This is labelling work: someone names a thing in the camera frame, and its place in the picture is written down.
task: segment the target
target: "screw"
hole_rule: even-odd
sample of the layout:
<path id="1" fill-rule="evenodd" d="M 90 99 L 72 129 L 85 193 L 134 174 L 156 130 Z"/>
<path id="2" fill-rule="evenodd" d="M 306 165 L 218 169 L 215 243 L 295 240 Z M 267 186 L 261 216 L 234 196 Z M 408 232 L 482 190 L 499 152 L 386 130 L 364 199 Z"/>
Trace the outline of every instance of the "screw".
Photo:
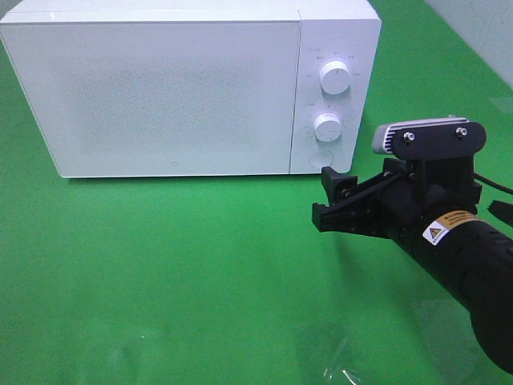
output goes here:
<path id="1" fill-rule="evenodd" d="M 411 143 L 415 140 L 415 134 L 413 132 L 405 132 L 402 138 L 405 142 Z"/>
<path id="2" fill-rule="evenodd" d="M 351 192 L 347 191 L 347 188 L 344 188 L 342 189 L 342 191 L 340 191 L 340 197 L 341 199 L 347 199 L 349 197 L 351 197 Z"/>
<path id="3" fill-rule="evenodd" d="M 464 136 L 467 136 L 467 129 L 464 127 L 456 128 L 456 136 L 460 139 L 463 138 Z"/>

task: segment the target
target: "green surface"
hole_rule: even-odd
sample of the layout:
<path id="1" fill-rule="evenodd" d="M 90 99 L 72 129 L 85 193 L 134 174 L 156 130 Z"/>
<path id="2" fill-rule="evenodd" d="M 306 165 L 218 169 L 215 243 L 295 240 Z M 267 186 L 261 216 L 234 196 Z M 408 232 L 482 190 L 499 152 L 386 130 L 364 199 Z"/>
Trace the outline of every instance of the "green surface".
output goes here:
<path id="1" fill-rule="evenodd" d="M 381 169 L 379 124 L 457 114 L 487 128 L 476 170 L 512 186 L 513 115 L 491 102 L 511 89 L 424 2 L 372 3 L 352 173 Z M 416 311 L 449 297 L 391 241 L 317 233 L 318 176 L 60 179 L 5 51 L 0 130 L 0 384 L 444 383 Z"/>

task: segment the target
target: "microwave door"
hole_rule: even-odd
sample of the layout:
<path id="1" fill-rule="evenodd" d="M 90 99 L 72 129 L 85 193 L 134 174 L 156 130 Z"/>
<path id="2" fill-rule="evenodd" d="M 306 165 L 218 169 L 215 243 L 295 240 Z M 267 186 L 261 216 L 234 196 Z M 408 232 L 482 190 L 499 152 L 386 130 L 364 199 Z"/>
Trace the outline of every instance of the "microwave door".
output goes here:
<path id="1" fill-rule="evenodd" d="M 2 27 L 64 177 L 289 173 L 299 22 Z"/>

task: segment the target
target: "microwave control panel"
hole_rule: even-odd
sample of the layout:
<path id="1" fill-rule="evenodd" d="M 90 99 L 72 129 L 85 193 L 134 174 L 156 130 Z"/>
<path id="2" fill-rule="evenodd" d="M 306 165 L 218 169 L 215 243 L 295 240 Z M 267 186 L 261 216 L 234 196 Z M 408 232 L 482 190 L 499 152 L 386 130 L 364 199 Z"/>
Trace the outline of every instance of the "microwave control panel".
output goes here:
<path id="1" fill-rule="evenodd" d="M 380 28 L 378 18 L 301 21 L 292 174 L 349 171 Z"/>

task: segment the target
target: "white wall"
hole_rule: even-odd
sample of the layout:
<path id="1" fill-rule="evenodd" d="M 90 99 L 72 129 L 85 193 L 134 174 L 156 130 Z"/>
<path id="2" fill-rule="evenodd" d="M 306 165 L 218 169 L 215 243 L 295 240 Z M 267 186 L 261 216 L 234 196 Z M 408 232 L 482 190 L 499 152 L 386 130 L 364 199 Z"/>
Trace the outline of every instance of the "white wall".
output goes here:
<path id="1" fill-rule="evenodd" d="M 0 18 L 3 18 L 3 15 L 20 1 L 21 0 L 0 0 Z"/>
<path id="2" fill-rule="evenodd" d="M 513 88 L 513 0 L 426 0 Z"/>

